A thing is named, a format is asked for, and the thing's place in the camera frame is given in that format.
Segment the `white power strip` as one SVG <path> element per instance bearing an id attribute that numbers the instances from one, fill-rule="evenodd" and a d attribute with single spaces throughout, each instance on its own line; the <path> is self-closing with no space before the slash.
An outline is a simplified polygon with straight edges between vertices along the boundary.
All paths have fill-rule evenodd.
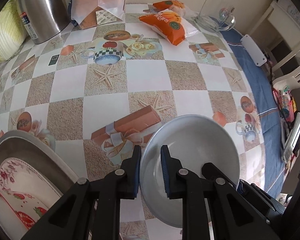
<path id="1" fill-rule="evenodd" d="M 256 66 L 261 67 L 267 62 L 267 58 L 262 50 L 248 34 L 241 38 L 241 44 L 248 52 Z"/>

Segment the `large stainless steel pan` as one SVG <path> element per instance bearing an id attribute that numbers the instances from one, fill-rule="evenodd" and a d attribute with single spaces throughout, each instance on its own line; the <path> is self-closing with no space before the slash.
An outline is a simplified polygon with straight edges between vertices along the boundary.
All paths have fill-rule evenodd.
<path id="1" fill-rule="evenodd" d="M 57 153 L 24 131 L 8 131 L 0 138 L 0 165 L 7 158 L 17 158 L 28 163 L 62 194 L 78 180 L 78 175 Z"/>

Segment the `pale blue wide bowl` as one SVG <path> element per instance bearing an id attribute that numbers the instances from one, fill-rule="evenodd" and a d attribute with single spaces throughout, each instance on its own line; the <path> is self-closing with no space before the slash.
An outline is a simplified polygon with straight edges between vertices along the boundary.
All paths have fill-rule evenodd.
<path id="1" fill-rule="evenodd" d="M 147 142 L 140 162 L 140 188 L 151 213 L 163 223 L 182 227 L 182 202 L 167 197 L 162 177 L 160 149 L 167 145 L 170 155 L 198 176 L 202 166 L 213 163 L 234 184 L 239 182 L 237 148 L 228 132 L 202 115 L 182 115 L 164 124 Z"/>

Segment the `clear glass pitcher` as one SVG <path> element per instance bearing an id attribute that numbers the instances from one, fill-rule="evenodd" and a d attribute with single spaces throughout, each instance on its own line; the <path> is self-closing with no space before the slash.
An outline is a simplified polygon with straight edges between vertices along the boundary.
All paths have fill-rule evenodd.
<path id="1" fill-rule="evenodd" d="M 234 9 L 226 0 L 205 0 L 194 21 L 209 31 L 229 31 L 236 24 Z"/>

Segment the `stainless steel thermos jug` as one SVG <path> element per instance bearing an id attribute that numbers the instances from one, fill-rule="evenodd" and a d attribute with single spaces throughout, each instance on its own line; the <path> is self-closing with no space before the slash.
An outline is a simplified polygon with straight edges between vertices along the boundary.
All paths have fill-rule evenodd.
<path id="1" fill-rule="evenodd" d="M 60 33 L 70 22 L 64 0 L 16 0 L 21 21 L 34 44 Z"/>

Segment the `strawberry pattern bowl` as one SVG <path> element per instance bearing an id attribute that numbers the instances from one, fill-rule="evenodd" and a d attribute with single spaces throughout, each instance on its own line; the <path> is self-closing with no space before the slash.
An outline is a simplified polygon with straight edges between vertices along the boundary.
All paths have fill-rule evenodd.
<path id="1" fill-rule="evenodd" d="M 30 193 L 0 190 L 0 227 L 9 239 L 22 239 L 48 209 Z"/>

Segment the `front orange snack packet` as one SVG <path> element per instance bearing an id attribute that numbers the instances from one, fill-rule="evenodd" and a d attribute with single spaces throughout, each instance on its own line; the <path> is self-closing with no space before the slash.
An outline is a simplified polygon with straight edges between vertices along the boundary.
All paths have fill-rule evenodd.
<path id="1" fill-rule="evenodd" d="M 139 20 L 174 46 L 199 33 L 189 21 L 171 10 L 142 15 Z"/>

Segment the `bagged sliced bread loaf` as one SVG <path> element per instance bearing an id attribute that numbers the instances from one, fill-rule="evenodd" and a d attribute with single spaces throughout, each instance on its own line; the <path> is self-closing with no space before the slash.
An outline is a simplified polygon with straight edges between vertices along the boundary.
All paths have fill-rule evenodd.
<path id="1" fill-rule="evenodd" d="M 80 29 L 125 19 L 126 0 L 69 0 L 71 23 Z"/>

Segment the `checkered patterned tablecloth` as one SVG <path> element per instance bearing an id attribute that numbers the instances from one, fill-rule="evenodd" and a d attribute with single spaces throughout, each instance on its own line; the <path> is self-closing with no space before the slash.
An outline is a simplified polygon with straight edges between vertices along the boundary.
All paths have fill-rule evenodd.
<path id="1" fill-rule="evenodd" d="M 152 135 L 182 115 L 222 126 L 238 152 L 239 179 L 272 197 L 283 184 L 280 136 L 267 134 L 264 115 L 278 112 L 263 71 L 240 45 L 241 36 L 200 31 L 174 46 L 127 7 L 125 19 L 81 30 L 72 24 L 42 44 L 29 34 L 0 62 L 0 138 L 30 133 L 78 175 L 104 178 L 144 152 Z M 122 239 L 181 239 L 181 228 L 157 219 L 141 188 L 120 207 Z"/>

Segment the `white plastic chair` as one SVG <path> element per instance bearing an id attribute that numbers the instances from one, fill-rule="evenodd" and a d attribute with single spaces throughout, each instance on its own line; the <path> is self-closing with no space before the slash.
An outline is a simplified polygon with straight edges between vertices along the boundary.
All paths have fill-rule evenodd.
<path id="1" fill-rule="evenodd" d="M 282 77 L 273 81 L 273 88 L 277 91 L 288 88 L 294 90 L 300 88 L 300 66 Z"/>

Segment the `rear orange snack packet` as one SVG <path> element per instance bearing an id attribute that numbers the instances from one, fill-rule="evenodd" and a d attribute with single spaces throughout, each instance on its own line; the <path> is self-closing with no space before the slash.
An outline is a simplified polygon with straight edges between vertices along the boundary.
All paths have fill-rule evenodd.
<path id="1" fill-rule="evenodd" d="M 181 12 L 185 10 L 185 4 L 179 0 L 165 0 L 152 4 L 157 11 L 171 10 Z"/>

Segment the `napa cabbage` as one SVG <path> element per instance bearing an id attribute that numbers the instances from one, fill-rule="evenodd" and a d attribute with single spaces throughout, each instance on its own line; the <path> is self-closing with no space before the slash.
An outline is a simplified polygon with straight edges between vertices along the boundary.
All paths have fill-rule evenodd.
<path id="1" fill-rule="evenodd" d="M 20 49 L 27 31 L 18 14 L 15 0 L 9 0 L 0 12 L 0 62 L 9 60 Z"/>

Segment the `orange snack packet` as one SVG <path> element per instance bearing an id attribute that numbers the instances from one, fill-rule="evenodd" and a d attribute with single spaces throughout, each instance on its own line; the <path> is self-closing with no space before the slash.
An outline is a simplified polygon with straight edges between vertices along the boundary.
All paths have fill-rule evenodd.
<path id="1" fill-rule="evenodd" d="M 152 4 L 157 11 L 171 10 L 181 12 L 185 10 L 185 4 L 179 0 L 165 0 Z"/>
<path id="2" fill-rule="evenodd" d="M 139 20 L 174 46 L 199 33 L 189 21 L 171 10 L 142 15 Z"/>

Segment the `pink floral plate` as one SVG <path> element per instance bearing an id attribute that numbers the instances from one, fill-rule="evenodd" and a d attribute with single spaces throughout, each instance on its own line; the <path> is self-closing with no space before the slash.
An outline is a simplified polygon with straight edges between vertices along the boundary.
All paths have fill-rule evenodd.
<path id="1" fill-rule="evenodd" d="M 53 205 L 61 197 L 43 175 L 17 158 L 7 158 L 1 163 L 0 189 L 31 194 L 46 206 Z"/>

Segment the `white cabinet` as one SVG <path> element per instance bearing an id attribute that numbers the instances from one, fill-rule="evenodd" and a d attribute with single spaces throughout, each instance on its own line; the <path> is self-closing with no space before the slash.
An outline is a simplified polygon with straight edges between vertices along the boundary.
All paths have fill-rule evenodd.
<path id="1" fill-rule="evenodd" d="M 252 35 L 264 20 L 271 23 L 292 50 L 275 64 L 273 71 L 276 71 L 300 52 L 300 12 L 291 0 L 273 0 L 261 18 L 254 24 L 249 35 Z"/>

